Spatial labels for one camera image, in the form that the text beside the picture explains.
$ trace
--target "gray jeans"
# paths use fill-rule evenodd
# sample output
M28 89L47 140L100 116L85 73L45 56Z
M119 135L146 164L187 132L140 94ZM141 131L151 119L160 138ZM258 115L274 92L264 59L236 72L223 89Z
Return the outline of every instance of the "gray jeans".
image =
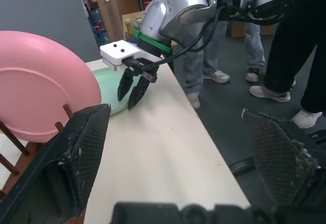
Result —
M183 60L183 76L182 84L184 91L189 93L197 93L200 91L204 75L212 75L218 71L218 53L221 50L222 43L225 39L225 33L228 23L219 21L215 29L214 35L203 51L198 53L187 52L177 60ZM183 31L178 35L178 39L189 45L199 34L203 23L184 26ZM208 35L210 26L204 33L204 39ZM203 44L200 40L194 47ZM261 68L265 63L264 50L260 40L260 26L246 23L246 53L247 64L250 68Z

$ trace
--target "black pants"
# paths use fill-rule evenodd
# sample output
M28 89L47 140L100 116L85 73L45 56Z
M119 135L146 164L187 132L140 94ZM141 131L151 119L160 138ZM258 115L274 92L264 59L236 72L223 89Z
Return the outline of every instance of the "black pants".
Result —
M326 110L326 0L297 0L274 36L264 86L284 93L317 45L301 106L308 112Z

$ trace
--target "green ring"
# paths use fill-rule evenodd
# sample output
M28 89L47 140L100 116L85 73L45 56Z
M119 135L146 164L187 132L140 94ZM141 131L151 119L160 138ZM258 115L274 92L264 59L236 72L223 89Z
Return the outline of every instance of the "green ring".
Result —
M161 49L161 50L163 50L165 52L170 52L171 51L171 48L170 47L166 47L163 44L161 44L161 43L159 43L159 42L157 42L157 41L155 41L155 40L153 40L153 39L151 39L151 38L143 35L140 31L138 31L136 29L132 29L131 30L131 33L135 37L137 37L139 39L142 39L143 41L148 42L149 44L151 44L151 45L153 45L155 47L158 47L159 49Z

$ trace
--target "gray floor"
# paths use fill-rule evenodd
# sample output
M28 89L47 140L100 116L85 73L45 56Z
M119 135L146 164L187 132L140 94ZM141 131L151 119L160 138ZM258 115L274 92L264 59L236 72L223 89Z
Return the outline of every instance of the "gray floor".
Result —
M271 41L272 37L262 37L266 58ZM313 54L297 75L297 85L292 89L288 103L258 99L249 93L250 85L245 81L247 65L244 39L227 38L219 58L219 69L229 74L231 80L223 85L206 80L200 93L201 108L197 113L226 163L232 164L251 156L249 138L241 120L243 108L291 119L301 109L300 100L308 81ZM174 66L176 77L182 82L182 63L175 62ZM325 128L326 119L322 117L315 127L306 132ZM268 203L256 172L238 177L237 180L252 205Z

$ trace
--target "pink plate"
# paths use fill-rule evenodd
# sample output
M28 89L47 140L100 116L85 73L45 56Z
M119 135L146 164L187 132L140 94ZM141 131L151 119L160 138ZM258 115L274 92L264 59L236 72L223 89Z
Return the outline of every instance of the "pink plate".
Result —
M87 65L66 47L24 32L0 32L0 121L22 140L45 143L56 122L101 103L99 85Z

